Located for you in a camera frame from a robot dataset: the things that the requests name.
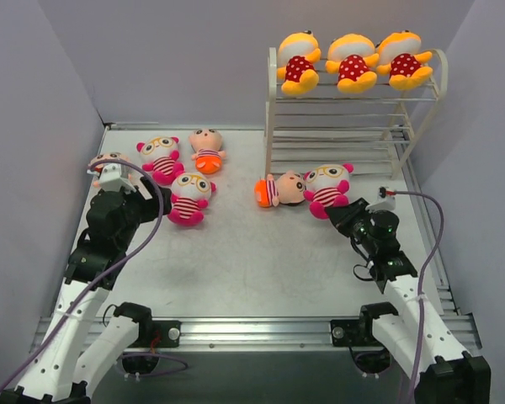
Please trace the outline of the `pink panda plush front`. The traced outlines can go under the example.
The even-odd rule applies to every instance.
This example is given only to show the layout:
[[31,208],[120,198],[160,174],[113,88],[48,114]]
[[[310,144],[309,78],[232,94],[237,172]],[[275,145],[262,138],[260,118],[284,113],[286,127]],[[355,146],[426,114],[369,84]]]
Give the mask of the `pink panda plush front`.
[[309,211],[320,220],[328,218],[326,208],[349,205],[346,193],[350,190],[351,163],[324,164],[304,176],[305,199],[310,202]]

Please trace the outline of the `yellow plush red dotted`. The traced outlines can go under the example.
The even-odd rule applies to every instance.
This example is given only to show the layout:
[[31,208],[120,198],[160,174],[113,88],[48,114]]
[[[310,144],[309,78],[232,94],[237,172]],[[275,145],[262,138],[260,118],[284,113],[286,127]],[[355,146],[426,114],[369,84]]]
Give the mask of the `yellow plush red dotted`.
[[376,84],[378,61],[379,54],[368,37],[346,34],[330,44],[325,68],[328,73],[338,75],[340,93],[358,94]]
[[310,30],[288,35],[277,51],[277,78],[282,82],[281,92],[287,96],[309,93],[319,83],[315,64],[322,50]]
[[421,52],[421,37],[410,30],[391,33],[379,42],[376,71],[389,77],[389,85],[398,91],[407,91],[424,84],[432,75],[428,62],[431,51]]

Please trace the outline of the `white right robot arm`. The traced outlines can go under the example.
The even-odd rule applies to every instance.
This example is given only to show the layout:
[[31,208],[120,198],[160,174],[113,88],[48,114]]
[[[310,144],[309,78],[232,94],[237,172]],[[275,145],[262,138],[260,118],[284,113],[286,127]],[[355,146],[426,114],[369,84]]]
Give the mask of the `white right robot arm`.
[[408,378],[413,403],[488,403],[492,371],[447,327],[427,297],[423,270],[416,270],[396,238],[400,220],[389,210],[358,199],[327,208],[340,234],[360,245],[385,300],[362,306],[359,339],[380,343]]

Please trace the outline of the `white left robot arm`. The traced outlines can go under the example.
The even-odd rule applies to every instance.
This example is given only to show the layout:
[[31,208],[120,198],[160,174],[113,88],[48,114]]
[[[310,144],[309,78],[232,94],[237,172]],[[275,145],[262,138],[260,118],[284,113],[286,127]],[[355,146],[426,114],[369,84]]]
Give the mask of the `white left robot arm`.
[[86,214],[64,274],[49,328],[41,345],[13,372],[14,388],[0,388],[0,403],[89,403],[99,382],[130,346],[156,335],[149,308],[125,302],[114,309],[104,331],[83,344],[99,308],[125,264],[139,253],[129,246],[140,225],[159,225],[172,208],[171,192],[143,177],[150,197],[138,188],[101,189]]

